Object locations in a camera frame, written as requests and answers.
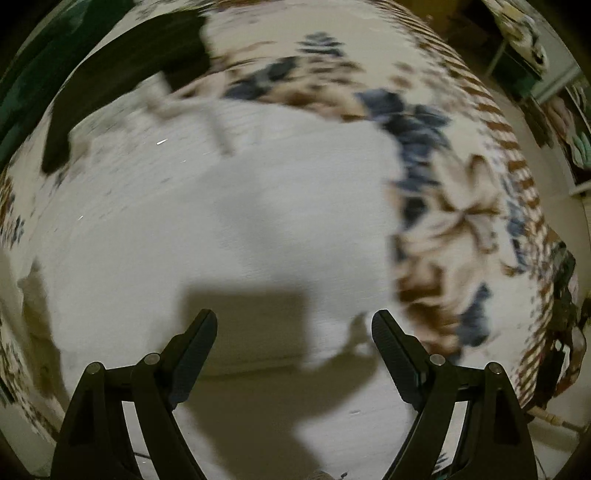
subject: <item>floor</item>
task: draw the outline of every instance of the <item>floor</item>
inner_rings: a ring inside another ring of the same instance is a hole
[[[483,79],[486,69],[479,59],[467,51],[461,55],[468,66]],[[540,192],[546,220],[566,243],[577,260],[580,305],[591,290],[591,241],[583,203],[571,197],[563,176],[560,161],[563,155],[558,145],[540,148],[530,131],[521,109],[514,104],[493,79],[483,79],[487,88],[513,126]],[[589,338],[591,329],[587,328]],[[550,401],[548,411],[574,424],[591,421],[591,355],[586,355],[581,374],[574,386]],[[578,444],[577,435],[569,430],[553,427],[535,419],[529,425],[534,450],[538,458],[541,479],[553,478]]]

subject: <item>dark green fabric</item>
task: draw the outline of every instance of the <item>dark green fabric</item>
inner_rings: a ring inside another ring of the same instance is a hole
[[[53,106],[42,169],[56,171],[69,158],[68,133],[92,112],[163,71],[177,87],[209,69],[199,37],[205,18],[195,10],[159,15],[93,53],[64,84]]]
[[[0,80],[0,170],[72,70],[133,6],[133,0],[79,0],[53,18],[12,62]]]

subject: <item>bed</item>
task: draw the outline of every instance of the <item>bed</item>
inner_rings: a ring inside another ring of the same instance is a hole
[[[179,9],[207,16],[210,66],[162,93],[174,113],[139,86],[45,173],[48,108],[2,174],[16,290],[0,372],[34,428],[57,436],[88,363],[135,363],[201,308],[218,340],[175,417],[208,478],[380,478],[414,418],[371,346],[381,308],[432,353],[500,362],[526,405],[548,229],[511,126],[457,53],[387,0],[143,2],[93,52]]]

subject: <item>white shelf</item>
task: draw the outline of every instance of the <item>white shelf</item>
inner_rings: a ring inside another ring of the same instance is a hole
[[[566,93],[569,94],[570,99],[573,101],[574,106],[576,107],[579,115],[581,116],[581,118],[583,119],[583,122],[585,123],[585,126],[587,127],[587,133],[589,135],[591,135],[591,126],[589,126],[589,122],[587,121],[587,117],[585,116],[585,112],[583,112],[581,110],[581,107],[579,106],[579,104],[577,103],[577,100],[574,99],[574,95],[573,93],[570,91],[569,87],[565,87]]]

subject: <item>blue leaf pattern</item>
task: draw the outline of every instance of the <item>blue leaf pattern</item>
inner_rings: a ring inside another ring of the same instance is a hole
[[[479,346],[491,334],[483,305],[490,297],[491,291],[483,283],[476,292],[472,305],[460,315],[461,323],[456,332],[462,345]]]

